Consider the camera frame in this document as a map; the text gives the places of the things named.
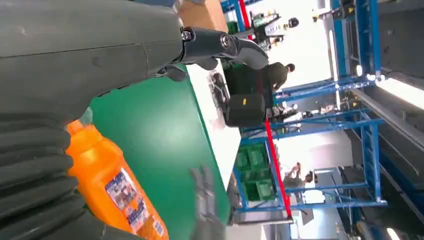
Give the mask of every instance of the gray pipe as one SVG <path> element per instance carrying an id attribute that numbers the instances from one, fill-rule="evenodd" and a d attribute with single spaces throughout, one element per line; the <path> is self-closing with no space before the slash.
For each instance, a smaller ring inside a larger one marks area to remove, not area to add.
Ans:
<path id="1" fill-rule="evenodd" d="M 358 89 L 352 89 L 351 91 L 363 100 L 374 113 L 385 119 L 385 121 L 397 132 L 402 134 L 406 139 L 410 140 L 411 143 L 424 152 L 424 133 L 403 121 L 400 117 L 366 95 L 363 91 Z"/>
<path id="2" fill-rule="evenodd" d="M 274 225 L 274 224 L 292 224 L 292 219 L 278 219 L 278 220 L 254 220 L 254 221 L 242 221 L 234 223 L 234 225 L 239 226 L 249 226 L 249 225 Z"/>

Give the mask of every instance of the bottle label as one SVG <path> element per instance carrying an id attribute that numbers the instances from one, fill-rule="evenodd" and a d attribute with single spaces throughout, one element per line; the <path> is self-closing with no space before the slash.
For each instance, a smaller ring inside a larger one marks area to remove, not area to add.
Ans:
<path id="1" fill-rule="evenodd" d="M 138 231 L 149 218 L 149 211 L 128 173 L 122 168 L 104 189 L 125 215 L 133 231 Z"/>
<path id="2" fill-rule="evenodd" d="M 162 224 L 159 221 L 157 221 L 156 219 L 154 220 L 153 227 L 156 230 L 157 234 L 159 234 L 160 237 L 162 237 L 164 235 L 164 228 L 162 227 Z"/>

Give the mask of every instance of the fluorescent light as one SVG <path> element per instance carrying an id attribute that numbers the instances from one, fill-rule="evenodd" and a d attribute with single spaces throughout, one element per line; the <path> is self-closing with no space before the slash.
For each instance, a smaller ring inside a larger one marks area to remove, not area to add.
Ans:
<path id="1" fill-rule="evenodd" d="M 362 74 L 364 74 L 363 70 L 362 70 L 362 66 L 361 65 L 356 65 L 356 75 L 358 77 L 362 76 Z"/>
<path id="2" fill-rule="evenodd" d="M 386 90 L 387 92 L 403 99 L 404 101 L 424 110 L 424 91 L 408 85 L 404 82 L 389 78 L 385 81 L 377 82 L 378 87 Z"/>
<path id="3" fill-rule="evenodd" d="M 334 44 L 334 35 L 332 30 L 328 31 L 328 37 L 330 41 L 332 75 L 334 76 L 334 81 L 337 82 L 339 80 L 339 72 L 337 71 L 336 47 Z M 338 90 L 335 92 L 335 102 L 337 104 L 337 109 L 340 109 L 341 101 L 340 92 Z"/>
<path id="4" fill-rule="evenodd" d="M 401 240 L 399 236 L 396 234 L 395 230 L 391 228 L 387 228 L 387 233 L 390 236 L 391 240 Z"/>

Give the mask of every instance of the cardboard box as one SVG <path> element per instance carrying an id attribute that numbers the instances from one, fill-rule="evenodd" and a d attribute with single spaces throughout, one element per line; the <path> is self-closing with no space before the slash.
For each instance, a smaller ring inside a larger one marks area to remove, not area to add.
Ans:
<path id="1" fill-rule="evenodd" d="M 186 27 L 228 32 L 227 21 L 220 0 L 204 0 L 204 4 L 184 0 L 178 14 Z"/>

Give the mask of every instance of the metal screw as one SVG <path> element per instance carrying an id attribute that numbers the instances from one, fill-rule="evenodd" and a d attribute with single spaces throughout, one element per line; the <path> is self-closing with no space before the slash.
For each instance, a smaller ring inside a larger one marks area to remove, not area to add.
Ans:
<path id="1" fill-rule="evenodd" d="M 189 31 L 183 31 L 181 33 L 181 37 L 182 37 L 182 40 L 184 41 L 190 41 L 193 38 L 193 35 Z"/>
<path id="2" fill-rule="evenodd" d="M 228 35 L 221 36 L 221 45 L 226 49 L 231 45 L 231 39 Z"/>

